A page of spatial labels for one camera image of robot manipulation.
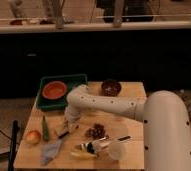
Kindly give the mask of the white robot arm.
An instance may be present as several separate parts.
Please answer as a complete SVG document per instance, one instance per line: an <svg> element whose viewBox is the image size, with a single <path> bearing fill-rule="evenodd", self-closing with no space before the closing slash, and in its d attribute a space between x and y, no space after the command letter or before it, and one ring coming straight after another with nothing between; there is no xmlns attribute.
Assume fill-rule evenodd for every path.
<svg viewBox="0 0 191 171"><path fill-rule="evenodd" d="M145 171L191 171L191 128L182 99L156 91L147 99L92 95L80 85L67 95L65 117L77 122L82 108L93 108L143 122Z"/></svg>

